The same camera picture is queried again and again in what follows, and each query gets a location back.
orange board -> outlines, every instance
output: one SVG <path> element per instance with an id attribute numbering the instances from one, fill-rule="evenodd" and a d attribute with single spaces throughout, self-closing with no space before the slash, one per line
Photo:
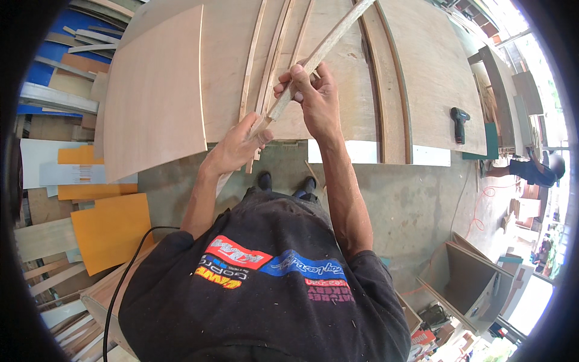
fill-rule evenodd
<path id="1" fill-rule="evenodd" d="M 76 152 L 68 149 L 58 150 L 59 164 L 104 164 L 104 159 L 94 158 L 94 146 L 80 146 Z M 137 192 L 137 184 L 93 184 L 93 185 L 59 185 L 59 200 L 103 199 L 128 195 Z"/>
<path id="2" fill-rule="evenodd" d="M 94 201 L 94 208 L 71 213 L 72 227 L 89 275 L 129 261 L 151 228 L 145 193 Z M 153 245 L 149 234 L 141 250 Z"/>

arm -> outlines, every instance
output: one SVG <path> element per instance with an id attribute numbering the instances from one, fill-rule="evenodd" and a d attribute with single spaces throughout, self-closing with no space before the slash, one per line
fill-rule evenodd
<path id="1" fill-rule="evenodd" d="M 533 159 L 535 166 L 537 166 L 537 170 L 539 170 L 540 173 L 544 174 L 545 166 L 543 166 L 543 164 L 539 161 L 539 159 L 537 159 L 537 155 L 535 155 L 534 152 L 531 153 L 531 158 Z"/>
<path id="2" fill-rule="evenodd" d="M 293 66 L 291 73 L 280 76 L 274 95 L 279 97 L 290 80 L 299 89 L 294 100 L 302 104 L 307 129 L 320 146 L 334 234 L 349 260 L 360 251 L 372 250 L 372 225 L 342 136 L 338 88 L 324 63 L 317 72 L 321 78 L 312 83 L 301 65 Z"/>
<path id="3" fill-rule="evenodd" d="M 199 167 L 197 181 L 191 192 L 181 230 L 193 235 L 194 239 L 211 227 L 215 211 L 215 194 L 219 176 L 233 172 L 251 158 L 257 148 L 263 149 L 273 139 L 273 133 L 265 130 L 248 139 L 251 126 L 258 119 L 254 112 L 249 113 L 235 127 L 231 128 L 205 157 Z"/>

person in background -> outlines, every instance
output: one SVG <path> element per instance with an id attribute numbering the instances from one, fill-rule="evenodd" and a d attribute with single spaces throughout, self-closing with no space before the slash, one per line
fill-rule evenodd
<path id="1" fill-rule="evenodd" d="M 559 155 L 552 155 L 551 168 L 542 164 L 533 151 L 529 151 L 531 160 L 511 160 L 507 167 L 486 167 L 481 161 L 481 177 L 503 177 L 517 175 L 527 180 L 529 185 L 550 188 L 565 174 L 565 160 Z"/>

red logo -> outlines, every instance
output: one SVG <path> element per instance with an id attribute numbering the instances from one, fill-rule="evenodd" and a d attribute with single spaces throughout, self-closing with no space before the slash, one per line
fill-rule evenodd
<path id="1" fill-rule="evenodd" d="M 209 244 L 206 252 L 220 257 L 230 264 L 253 270 L 259 269 L 272 258 L 271 255 L 261 251 L 246 249 L 223 235 L 217 236 Z"/>
<path id="2" fill-rule="evenodd" d="M 305 278 L 306 284 L 308 286 L 316 286 L 316 287 L 348 287 L 348 282 L 342 279 L 329 279 L 329 280 L 312 280 Z"/>

black shoe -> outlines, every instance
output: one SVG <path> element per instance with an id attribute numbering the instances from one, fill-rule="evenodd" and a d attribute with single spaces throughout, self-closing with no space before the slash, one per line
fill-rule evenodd
<path id="1" fill-rule="evenodd" d="M 272 190 L 272 175 L 269 171 L 262 171 L 257 176 L 257 186 L 263 191 Z"/>

